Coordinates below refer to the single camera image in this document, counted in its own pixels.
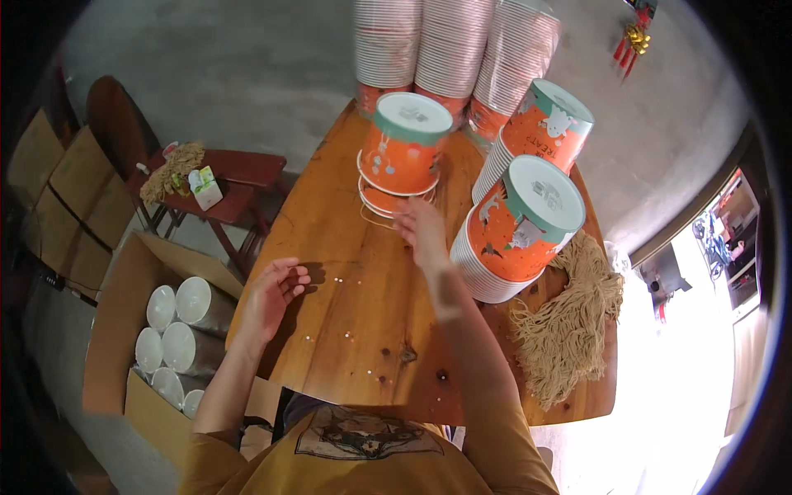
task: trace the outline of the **wood knot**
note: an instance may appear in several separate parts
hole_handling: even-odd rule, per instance
[[[399,359],[401,359],[404,364],[412,363],[414,360],[418,359],[418,354],[415,352],[415,349],[404,344],[402,346],[402,351],[399,353]]]

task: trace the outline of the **stack of paper bowls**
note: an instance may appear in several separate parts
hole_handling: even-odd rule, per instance
[[[399,200],[409,196],[433,199],[451,125],[451,114],[431,98],[415,93],[379,98],[357,155],[358,191],[364,205],[377,215],[393,218]]]
[[[502,0],[495,5],[468,123],[491,143],[534,78],[544,77],[558,46],[561,23],[542,0]]]
[[[544,273],[585,216],[569,177],[546,160],[520,155],[468,213],[451,260],[474,299],[503,303]]]
[[[421,0],[355,0],[357,104],[370,117],[385,93],[409,91],[421,34]]]
[[[138,335],[133,369],[193,419],[226,355],[223,338],[236,301],[198,276],[174,289],[161,285],[151,293],[146,309],[150,326]]]
[[[494,0],[425,0],[416,93],[441,103],[463,122],[481,66]]]
[[[544,158],[569,175],[593,127],[594,116],[580,100],[550,81],[534,79],[497,134],[473,186],[473,202],[482,200],[517,155]]]

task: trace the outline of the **motorcycle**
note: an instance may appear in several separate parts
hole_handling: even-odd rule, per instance
[[[722,235],[715,235],[715,217],[708,211],[693,222],[693,235],[704,245],[704,256],[710,267],[710,278],[716,280],[732,262],[732,254]]]

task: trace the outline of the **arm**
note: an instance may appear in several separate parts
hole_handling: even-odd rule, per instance
[[[191,445],[179,493],[217,493],[245,465],[235,444],[250,388],[286,306],[310,283],[297,258],[273,261],[249,287],[242,324],[209,383],[192,423]]]
[[[440,213],[411,198],[397,215],[395,228],[413,246],[437,321],[458,364],[465,456],[494,493],[557,494],[531,438],[508,362],[448,259]]]
[[[448,259],[445,226],[430,204],[411,200],[397,216],[396,230],[414,249],[429,288],[437,322],[460,364],[463,411],[477,402],[499,400],[520,404],[508,362],[492,330],[476,307],[461,276]]]
[[[201,399],[193,432],[235,433],[242,424],[264,349],[278,331],[286,306],[310,283],[308,269],[297,263],[297,258],[275,260],[251,284],[242,324]]]

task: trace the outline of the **hand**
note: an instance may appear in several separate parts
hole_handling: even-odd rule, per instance
[[[286,306],[310,284],[308,268],[295,257],[270,263],[250,285],[239,333],[267,345],[284,319]]]
[[[425,274],[449,266],[445,222],[440,212],[416,197],[402,201],[401,209],[394,215],[394,229],[413,247],[415,264]]]

